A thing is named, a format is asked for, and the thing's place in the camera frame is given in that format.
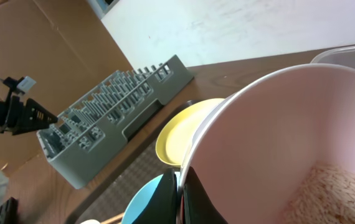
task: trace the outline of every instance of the pink container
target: pink container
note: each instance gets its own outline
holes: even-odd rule
[[[273,72],[226,99],[195,134],[193,167],[228,223],[276,223],[317,162],[355,173],[355,69]]]

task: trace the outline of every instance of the blue bowl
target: blue bowl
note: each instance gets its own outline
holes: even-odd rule
[[[177,183],[179,183],[180,172],[175,172],[175,174]],[[125,210],[125,214],[122,218],[122,224],[132,224],[133,221],[138,218],[140,213],[144,210],[144,208],[146,208],[151,196],[153,196],[161,178],[162,175],[159,175],[153,180],[150,180],[136,193]]]

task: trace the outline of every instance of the wooden table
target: wooden table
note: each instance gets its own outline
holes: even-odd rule
[[[325,50],[191,67],[189,69],[195,74],[195,79],[151,119],[85,188],[75,190],[71,187],[40,153],[10,177],[6,198],[19,200],[21,223],[74,223],[156,138],[167,117],[179,105],[188,100],[225,98],[271,72],[309,63]]]

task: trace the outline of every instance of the gray dish rack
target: gray dish rack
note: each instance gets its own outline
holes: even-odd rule
[[[74,188],[86,186],[192,79],[175,55],[152,71],[116,71],[37,132],[47,161]]]

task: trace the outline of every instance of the brown cardboard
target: brown cardboard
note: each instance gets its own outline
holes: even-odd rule
[[[11,0],[0,5],[0,77],[30,76],[28,97],[59,114],[130,64],[85,0]],[[0,97],[7,94],[0,83]],[[6,174],[40,151],[35,133],[0,134]]]

